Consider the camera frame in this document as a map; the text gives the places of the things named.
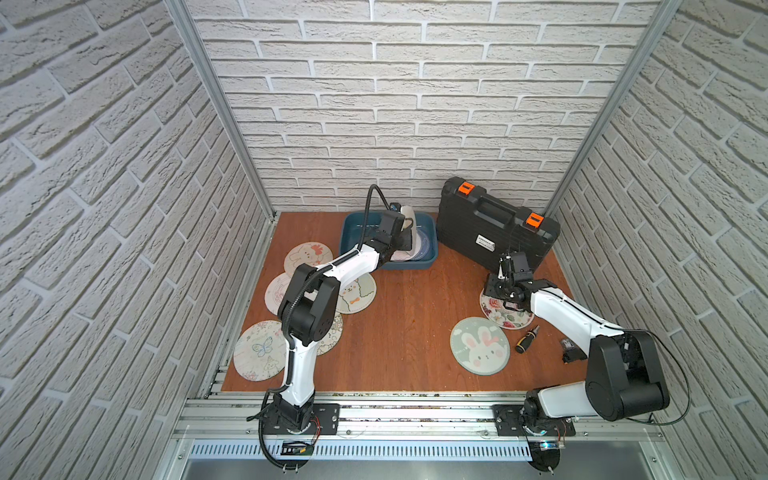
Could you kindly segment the pale white coaster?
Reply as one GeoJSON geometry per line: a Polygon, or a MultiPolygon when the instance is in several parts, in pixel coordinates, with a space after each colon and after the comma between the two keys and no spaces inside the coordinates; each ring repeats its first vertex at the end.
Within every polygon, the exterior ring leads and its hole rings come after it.
{"type": "Polygon", "coordinates": [[[416,257],[422,247],[422,241],[418,233],[414,209],[409,205],[402,205],[399,212],[404,215],[404,223],[396,239],[391,260],[406,262],[416,257]]]}

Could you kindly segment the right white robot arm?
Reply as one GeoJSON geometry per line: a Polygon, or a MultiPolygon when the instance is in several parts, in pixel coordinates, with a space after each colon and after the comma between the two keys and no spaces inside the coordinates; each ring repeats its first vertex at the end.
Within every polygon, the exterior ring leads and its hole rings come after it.
{"type": "Polygon", "coordinates": [[[500,257],[484,293],[547,321],[586,355],[585,380],[528,392],[520,412],[527,426],[570,417],[617,421],[669,406],[669,390],[651,332],[610,323],[550,281],[534,279],[523,252],[500,257]]]}

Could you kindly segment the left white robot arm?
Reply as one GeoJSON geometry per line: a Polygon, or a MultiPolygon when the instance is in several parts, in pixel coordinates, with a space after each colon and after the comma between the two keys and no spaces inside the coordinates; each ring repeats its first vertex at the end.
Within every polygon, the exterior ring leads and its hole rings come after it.
{"type": "Polygon", "coordinates": [[[396,251],[409,249],[407,237],[414,227],[415,221],[398,211],[380,213],[373,229],[364,217],[361,238],[348,252],[328,263],[304,263],[294,270],[278,310],[287,351],[283,383],[273,392],[272,402],[293,423],[293,430],[309,422],[319,342],[333,324],[341,291],[388,263],[396,251]]]}

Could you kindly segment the teal plastic storage box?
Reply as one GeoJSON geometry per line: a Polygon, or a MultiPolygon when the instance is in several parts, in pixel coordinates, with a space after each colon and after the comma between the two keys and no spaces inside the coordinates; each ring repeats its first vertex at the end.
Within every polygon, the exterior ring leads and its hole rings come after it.
{"type": "MultiPolygon", "coordinates": [[[[436,261],[438,257],[438,239],[436,234],[435,220],[428,213],[416,212],[416,227],[418,229],[421,247],[417,255],[407,261],[390,261],[386,263],[382,270],[426,270],[436,261]]],[[[339,243],[340,255],[347,253],[358,242],[361,233],[361,222],[363,211],[352,212],[348,214],[343,222],[341,237],[339,243]]]]}

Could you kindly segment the black yellow screwdriver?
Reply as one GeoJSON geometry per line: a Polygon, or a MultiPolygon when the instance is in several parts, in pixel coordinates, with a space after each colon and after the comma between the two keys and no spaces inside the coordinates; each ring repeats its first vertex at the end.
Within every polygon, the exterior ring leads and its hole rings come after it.
{"type": "Polygon", "coordinates": [[[515,346],[515,351],[518,354],[524,354],[531,346],[533,341],[536,339],[540,327],[536,326],[533,329],[528,330],[525,335],[517,342],[515,346]]]}

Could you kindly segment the white bear flower coaster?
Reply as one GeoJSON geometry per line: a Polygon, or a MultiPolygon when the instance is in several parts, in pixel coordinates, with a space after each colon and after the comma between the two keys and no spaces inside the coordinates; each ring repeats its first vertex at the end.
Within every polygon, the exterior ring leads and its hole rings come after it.
{"type": "Polygon", "coordinates": [[[359,313],[373,303],[376,291],[374,278],[365,274],[341,289],[336,311],[343,315],[359,313]]]}

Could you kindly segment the green white bunny coaster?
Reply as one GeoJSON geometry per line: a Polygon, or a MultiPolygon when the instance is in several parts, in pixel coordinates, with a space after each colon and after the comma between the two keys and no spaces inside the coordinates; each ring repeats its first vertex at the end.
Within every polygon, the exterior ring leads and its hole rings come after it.
{"type": "Polygon", "coordinates": [[[510,358],[510,344],[502,329],[480,317],[465,318],[453,327],[450,349],[461,367],[480,376],[499,373],[510,358]]]}

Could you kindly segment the small black clip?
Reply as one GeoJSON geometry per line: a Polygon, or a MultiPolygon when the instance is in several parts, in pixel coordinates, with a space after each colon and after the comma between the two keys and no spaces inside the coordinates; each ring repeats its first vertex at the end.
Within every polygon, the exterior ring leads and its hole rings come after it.
{"type": "Polygon", "coordinates": [[[570,364],[588,359],[587,354],[572,340],[564,338],[560,341],[560,344],[563,350],[562,361],[564,364],[570,364]]]}

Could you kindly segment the cream line-art coaster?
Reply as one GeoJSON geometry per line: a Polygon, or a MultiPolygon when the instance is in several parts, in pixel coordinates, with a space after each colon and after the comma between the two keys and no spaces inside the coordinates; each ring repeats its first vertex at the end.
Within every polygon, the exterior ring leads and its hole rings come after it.
{"type": "Polygon", "coordinates": [[[324,355],[331,351],[339,342],[343,333],[343,316],[336,312],[333,323],[326,335],[318,342],[317,354],[324,355]]]}

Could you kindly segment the butterfly pastel coaster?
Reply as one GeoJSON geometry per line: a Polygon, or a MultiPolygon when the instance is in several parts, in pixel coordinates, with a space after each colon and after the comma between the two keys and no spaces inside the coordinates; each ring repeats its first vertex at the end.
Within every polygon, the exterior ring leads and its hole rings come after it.
{"type": "Polygon", "coordinates": [[[235,370],[252,382],[268,380],[278,375],[286,365],[287,343],[281,323],[265,320],[242,333],[233,354],[235,370]]]}

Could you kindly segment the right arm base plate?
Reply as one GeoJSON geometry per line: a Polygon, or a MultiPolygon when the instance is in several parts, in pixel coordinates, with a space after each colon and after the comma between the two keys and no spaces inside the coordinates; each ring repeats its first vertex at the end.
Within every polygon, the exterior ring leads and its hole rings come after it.
{"type": "Polygon", "coordinates": [[[495,404],[491,407],[497,435],[500,437],[558,438],[576,435],[570,418],[550,418],[534,404],[495,404]]]}

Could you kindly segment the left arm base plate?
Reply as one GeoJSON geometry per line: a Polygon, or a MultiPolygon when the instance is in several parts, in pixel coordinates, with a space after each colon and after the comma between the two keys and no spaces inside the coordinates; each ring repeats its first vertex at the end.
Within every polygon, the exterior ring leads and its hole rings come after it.
{"type": "Polygon", "coordinates": [[[320,425],[320,435],[336,435],[339,425],[341,405],[338,403],[315,403],[309,415],[309,423],[303,429],[291,427],[285,417],[281,417],[275,407],[268,406],[262,416],[266,435],[314,435],[320,425]]]}

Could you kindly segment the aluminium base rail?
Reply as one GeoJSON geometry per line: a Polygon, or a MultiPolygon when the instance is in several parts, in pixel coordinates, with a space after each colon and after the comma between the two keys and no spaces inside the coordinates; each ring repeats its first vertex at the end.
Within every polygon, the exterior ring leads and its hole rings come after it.
{"type": "Polygon", "coordinates": [[[171,438],[180,460],[258,459],[264,451],[283,461],[447,460],[529,461],[534,452],[587,443],[639,444],[655,452],[666,442],[660,429],[598,417],[571,419],[572,437],[500,437],[491,407],[522,404],[512,393],[336,393],[317,403],[341,405],[336,435],[260,434],[250,415],[261,406],[257,394],[217,394],[189,400],[171,438]]]}

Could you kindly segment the aluminium corner post left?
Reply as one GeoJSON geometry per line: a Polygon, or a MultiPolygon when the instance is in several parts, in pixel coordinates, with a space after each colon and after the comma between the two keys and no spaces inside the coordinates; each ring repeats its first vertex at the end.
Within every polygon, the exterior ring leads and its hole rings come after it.
{"type": "Polygon", "coordinates": [[[224,132],[230,140],[235,155],[255,192],[261,210],[268,220],[274,222],[277,218],[277,212],[272,206],[266,189],[253,164],[250,151],[246,146],[243,134],[237,124],[233,110],[216,75],[192,15],[186,3],[182,0],[168,0],[166,4],[190,59],[197,69],[202,85],[209,94],[210,101],[221,121],[224,132]]]}

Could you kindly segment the aluminium corner post right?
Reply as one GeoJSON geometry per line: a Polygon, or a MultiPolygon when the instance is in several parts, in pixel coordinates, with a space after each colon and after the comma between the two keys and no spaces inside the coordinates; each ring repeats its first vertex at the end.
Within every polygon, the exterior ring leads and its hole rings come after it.
{"type": "Polygon", "coordinates": [[[657,6],[647,28],[641,35],[637,45],[629,56],[625,67],[610,90],[606,101],[598,111],[595,120],[566,169],[563,178],[547,203],[544,209],[544,215],[546,217],[555,215],[558,206],[586,162],[589,153],[596,145],[604,130],[610,124],[614,113],[621,106],[624,98],[634,85],[640,71],[654,52],[681,4],[681,0],[663,0],[657,6]]]}

